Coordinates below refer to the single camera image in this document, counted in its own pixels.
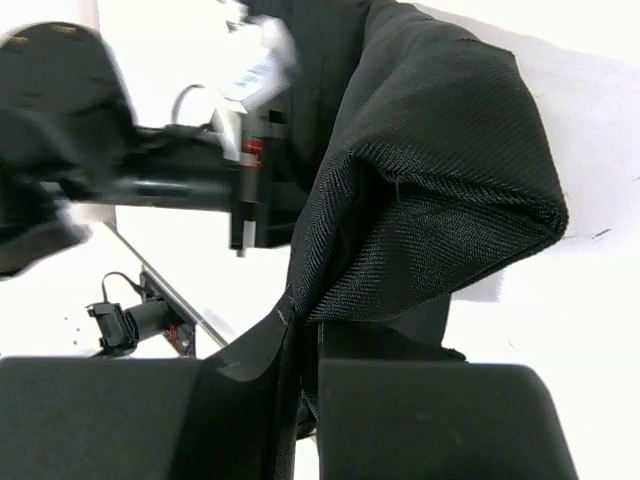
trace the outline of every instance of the white table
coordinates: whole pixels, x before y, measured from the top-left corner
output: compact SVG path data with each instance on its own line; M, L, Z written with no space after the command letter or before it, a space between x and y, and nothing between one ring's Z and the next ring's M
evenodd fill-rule
M557 246L456 295L446 342L472 361L525 363L541 374L581 478L638 478L637 441L628 440L640 428L634 380L640 367L634 355L640 319L638 14L617 0L599 7L566 0L528 8L497 0L429 3L544 39L454 18L518 56L572 214ZM166 123L178 91L210 78L224 61L211 2L103 4L102 30L140 122ZM185 121L206 118L195 102ZM282 291L287 250L236 259L226 249L226 215L124 207L117 215L121 234L229 338L262 318Z

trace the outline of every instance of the black metal rod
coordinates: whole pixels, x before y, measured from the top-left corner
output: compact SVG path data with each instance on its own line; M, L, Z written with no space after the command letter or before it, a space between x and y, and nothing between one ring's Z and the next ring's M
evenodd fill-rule
M60 181L72 202L230 212L237 162L217 145L180 145L134 154L93 191Z
M169 307L161 299L147 300L144 303L124 311L135 322L138 329L138 341L162 334L170 326Z

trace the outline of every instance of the black bracket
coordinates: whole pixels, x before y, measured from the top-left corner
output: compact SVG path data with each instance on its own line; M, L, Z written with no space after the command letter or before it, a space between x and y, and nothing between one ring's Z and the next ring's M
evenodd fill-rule
M87 313L96 320L102 333L100 356L123 357L135 351L140 340L138 327L120 304L95 303L87 308Z
M140 272L142 301L162 299L168 307L169 328L162 335L182 357L196 357L196 325L191 316L171 299L162 285L156 282L144 270Z

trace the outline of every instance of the fabric fold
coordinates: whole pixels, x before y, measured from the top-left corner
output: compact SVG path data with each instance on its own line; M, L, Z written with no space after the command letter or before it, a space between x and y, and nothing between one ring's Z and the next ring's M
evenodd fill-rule
M391 320L552 245L567 223L513 55L373 2L292 242L296 312Z

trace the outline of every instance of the black cloth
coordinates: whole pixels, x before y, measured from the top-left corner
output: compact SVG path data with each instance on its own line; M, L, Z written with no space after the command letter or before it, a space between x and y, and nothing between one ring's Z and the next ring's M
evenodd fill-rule
M310 188L289 281L309 327L391 322L562 237L568 212L510 52L393 0L255 0L300 55L289 162Z

